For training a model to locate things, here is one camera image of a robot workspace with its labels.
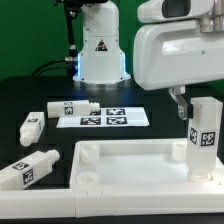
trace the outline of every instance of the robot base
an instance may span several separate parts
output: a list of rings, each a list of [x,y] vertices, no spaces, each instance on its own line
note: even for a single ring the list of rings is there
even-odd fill
[[[125,88],[131,85],[131,79],[124,79],[116,83],[107,83],[107,84],[95,84],[95,83],[86,83],[83,81],[73,80],[75,87],[80,87],[83,89],[101,91],[101,90],[115,90],[120,88]]]

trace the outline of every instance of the cylindrical object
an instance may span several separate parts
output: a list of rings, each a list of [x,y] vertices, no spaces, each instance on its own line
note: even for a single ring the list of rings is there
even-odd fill
[[[27,147],[37,143],[45,125],[43,112],[31,112],[20,128],[20,143]]]
[[[47,104],[48,118],[65,116],[87,116],[91,112],[100,111],[99,103],[88,100],[49,102]]]
[[[0,190],[22,190],[52,171],[59,160],[56,150],[37,151],[0,171]]]
[[[172,144],[172,159],[178,162],[185,161],[187,142],[176,141]]]
[[[202,33],[224,31],[224,0],[214,0],[213,9],[200,19]]]
[[[189,182],[209,182],[209,181],[212,181],[212,175],[211,173],[188,172],[187,180]]]
[[[100,152],[99,145],[86,144],[83,145],[80,151],[80,159],[84,164],[95,164],[99,161]]]
[[[83,172],[77,176],[76,181],[78,184],[93,185],[99,184],[99,179],[99,175],[95,172]]]

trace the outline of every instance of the black cable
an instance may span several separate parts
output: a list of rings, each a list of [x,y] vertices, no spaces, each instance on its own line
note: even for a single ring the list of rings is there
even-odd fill
[[[65,19],[66,19],[66,26],[67,26],[68,43],[70,46],[75,45],[72,19],[71,19],[71,16],[69,15],[69,5],[66,1],[64,2],[64,13],[65,13]]]
[[[31,76],[36,76],[36,74],[38,72],[40,72],[42,69],[50,66],[50,65],[54,65],[54,64],[57,64],[57,63],[61,63],[61,62],[65,62],[65,59],[57,59],[57,60],[53,60],[53,61],[49,61],[43,65],[41,65],[40,67],[38,67],[37,69],[35,69],[32,73],[31,73]]]
[[[54,68],[45,68],[41,70],[39,73],[36,74],[36,76],[40,76],[44,72],[52,71],[52,70],[60,70],[60,69],[67,69],[67,67],[54,67]]]

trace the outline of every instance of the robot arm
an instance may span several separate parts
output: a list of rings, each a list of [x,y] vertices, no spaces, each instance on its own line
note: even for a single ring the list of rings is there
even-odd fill
[[[64,3],[66,10],[69,12],[69,15],[76,19],[78,14],[82,11],[81,7],[83,4],[98,4],[98,3],[106,3],[108,0],[53,0],[55,6],[58,3]]]
[[[223,0],[151,0],[138,9],[141,22],[166,23],[138,31],[135,80],[146,90],[169,88],[182,119],[192,116],[185,85],[224,78],[223,15]]]

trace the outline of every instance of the upright white block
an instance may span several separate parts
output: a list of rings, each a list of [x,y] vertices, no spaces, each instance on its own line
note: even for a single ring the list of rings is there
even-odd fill
[[[99,161],[100,151],[99,145],[87,144],[80,151],[81,162],[84,164],[95,164]]]
[[[222,103],[212,97],[193,98],[194,118],[188,127],[186,162],[193,175],[214,171],[222,117]]]

